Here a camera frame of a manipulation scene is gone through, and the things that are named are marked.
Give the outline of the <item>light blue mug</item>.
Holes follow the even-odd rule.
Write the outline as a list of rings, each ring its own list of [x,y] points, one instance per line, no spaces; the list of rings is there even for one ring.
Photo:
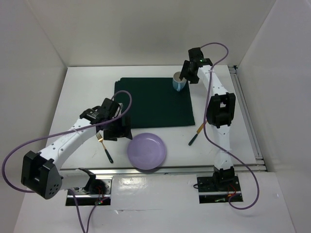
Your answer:
[[[186,85],[187,80],[185,78],[180,79],[181,72],[176,72],[173,75],[173,88],[177,92],[180,92]]]

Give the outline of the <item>purple plate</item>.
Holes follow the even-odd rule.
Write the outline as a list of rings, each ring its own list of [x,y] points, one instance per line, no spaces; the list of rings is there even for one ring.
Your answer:
[[[159,167],[166,159],[164,141],[153,133],[141,133],[133,137],[127,146],[127,157],[135,168],[151,170]]]

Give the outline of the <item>dark green cloth napkin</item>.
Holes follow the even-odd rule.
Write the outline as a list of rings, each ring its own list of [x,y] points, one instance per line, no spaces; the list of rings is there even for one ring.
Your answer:
[[[189,85],[173,88],[172,78],[126,78],[115,82],[114,92],[127,91],[132,129],[184,127],[195,124]]]

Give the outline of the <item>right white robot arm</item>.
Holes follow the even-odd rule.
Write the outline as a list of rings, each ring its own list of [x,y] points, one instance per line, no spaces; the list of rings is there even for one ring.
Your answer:
[[[205,58],[199,47],[188,50],[189,60],[185,60],[181,77],[190,83],[202,81],[209,91],[205,121],[213,129],[213,142],[219,148],[214,162],[212,185],[224,190],[235,177],[234,165],[230,154],[229,131],[235,112],[236,96],[223,86],[213,71],[212,62]]]

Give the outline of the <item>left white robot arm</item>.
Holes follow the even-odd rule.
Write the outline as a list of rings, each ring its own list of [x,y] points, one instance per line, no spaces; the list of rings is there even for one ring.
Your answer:
[[[71,129],[52,144],[39,152],[29,151],[23,158],[21,183],[46,200],[60,190],[79,188],[89,194],[98,187],[104,188],[86,168],[60,171],[65,161],[99,131],[104,140],[133,138],[130,116],[121,112],[119,103],[106,98],[102,105],[85,110]]]

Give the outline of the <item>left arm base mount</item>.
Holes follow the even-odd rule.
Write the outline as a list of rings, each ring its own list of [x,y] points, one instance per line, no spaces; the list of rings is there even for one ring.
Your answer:
[[[112,176],[95,175],[93,178],[86,176],[74,176],[63,180],[62,189],[70,189],[79,206],[110,205]]]

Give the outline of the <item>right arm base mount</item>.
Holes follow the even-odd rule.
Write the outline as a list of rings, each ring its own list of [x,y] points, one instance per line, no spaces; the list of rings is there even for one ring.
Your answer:
[[[239,178],[234,177],[233,181],[223,187],[216,187],[212,177],[197,177],[197,183],[193,188],[198,190],[200,204],[225,203],[231,197],[232,202],[243,202]]]

